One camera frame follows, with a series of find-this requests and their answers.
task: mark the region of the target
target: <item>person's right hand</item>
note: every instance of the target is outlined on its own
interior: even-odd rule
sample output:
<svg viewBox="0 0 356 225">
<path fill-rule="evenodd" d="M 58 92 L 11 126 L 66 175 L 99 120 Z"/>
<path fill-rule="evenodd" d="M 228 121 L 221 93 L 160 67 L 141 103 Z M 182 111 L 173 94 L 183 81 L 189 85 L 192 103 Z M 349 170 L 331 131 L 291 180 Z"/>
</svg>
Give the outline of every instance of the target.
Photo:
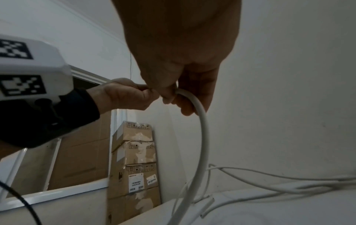
<svg viewBox="0 0 356 225">
<path fill-rule="evenodd" d="M 113 3 L 146 84 L 188 116 L 195 110 L 175 94 L 178 81 L 178 88 L 192 92 L 208 110 L 220 63 L 238 35 L 241 1 L 138 0 L 139 11 L 132 11 L 130 1 Z"/>
</svg>

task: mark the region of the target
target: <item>hand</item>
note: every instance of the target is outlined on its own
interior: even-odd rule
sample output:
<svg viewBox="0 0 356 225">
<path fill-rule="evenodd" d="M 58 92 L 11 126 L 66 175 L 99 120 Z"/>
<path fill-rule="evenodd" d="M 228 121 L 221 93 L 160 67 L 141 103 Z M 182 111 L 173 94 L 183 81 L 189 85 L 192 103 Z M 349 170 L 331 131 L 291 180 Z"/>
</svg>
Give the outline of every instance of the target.
<svg viewBox="0 0 356 225">
<path fill-rule="evenodd" d="M 179 88 L 192 92 L 208 110 L 220 63 L 231 52 L 238 35 L 241 1 L 113 3 L 147 85 L 158 91 L 165 104 L 176 104 L 189 116 L 195 110 L 188 99 L 176 96 L 178 81 Z"/>
<path fill-rule="evenodd" d="M 100 114 L 112 109 L 145 110 L 159 98 L 157 91 L 147 85 L 136 84 L 127 78 L 114 79 L 87 90 L 98 106 Z"/>
</svg>

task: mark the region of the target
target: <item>person's left hand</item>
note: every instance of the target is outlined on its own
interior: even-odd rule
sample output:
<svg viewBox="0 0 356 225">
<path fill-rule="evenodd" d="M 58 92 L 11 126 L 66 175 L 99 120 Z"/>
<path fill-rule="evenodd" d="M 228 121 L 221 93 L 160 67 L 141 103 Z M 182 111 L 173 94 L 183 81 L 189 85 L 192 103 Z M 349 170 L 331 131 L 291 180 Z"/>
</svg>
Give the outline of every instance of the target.
<svg viewBox="0 0 356 225">
<path fill-rule="evenodd" d="M 118 78 L 87 90 L 96 103 L 100 114 L 112 109 L 145 110 L 159 98 L 157 91 L 147 85 L 134 83 L 127 78 Z"/>
</svg>

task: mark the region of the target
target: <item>black cable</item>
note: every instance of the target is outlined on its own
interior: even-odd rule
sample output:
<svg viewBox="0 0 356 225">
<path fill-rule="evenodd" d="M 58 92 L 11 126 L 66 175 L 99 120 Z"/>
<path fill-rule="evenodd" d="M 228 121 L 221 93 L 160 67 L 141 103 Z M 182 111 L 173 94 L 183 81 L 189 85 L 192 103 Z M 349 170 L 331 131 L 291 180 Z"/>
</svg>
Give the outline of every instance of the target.
<svg viewBox="0 0 356 225">
<path fill-rule="evenodd" d="M 33 210 L 32 206 L 28 202 L 26 202 L 26 200 L 17 191 L 15 191 L 13 188 L 9 187 L 7 184 L 1 181 L 0 181 L 0 186 L 3 189 L 7 190 L 10 194 L 15 196 L 18 200 L 22 202 L 22 204 L 25 205 L 25 207 L 30 211 L 37 225 L 42 225 L 40 218 L 37 216 L 37 213 Z"/>
<path fill-rule="evenodd" d="M 131 53 L 130 53 L 130 80 L 131 80 Z"/>
</svg>

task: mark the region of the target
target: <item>wrist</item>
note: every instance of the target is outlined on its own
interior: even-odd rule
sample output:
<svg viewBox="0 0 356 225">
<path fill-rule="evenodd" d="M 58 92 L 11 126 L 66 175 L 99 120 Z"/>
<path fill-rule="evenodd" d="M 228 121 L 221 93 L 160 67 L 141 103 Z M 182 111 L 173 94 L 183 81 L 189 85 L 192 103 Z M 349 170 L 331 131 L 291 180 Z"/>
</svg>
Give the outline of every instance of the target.
<svg viewBox="0 0 356 225">
<path fill-rule="evenodd" d="M 104 85 L 105 84 L 87 90 L 88 94 L 94 100 L 100 114 L 112 110 L 112 100 L 110 96 L 105 92 L 105 89 L 103 87 Z"/>
</svg>

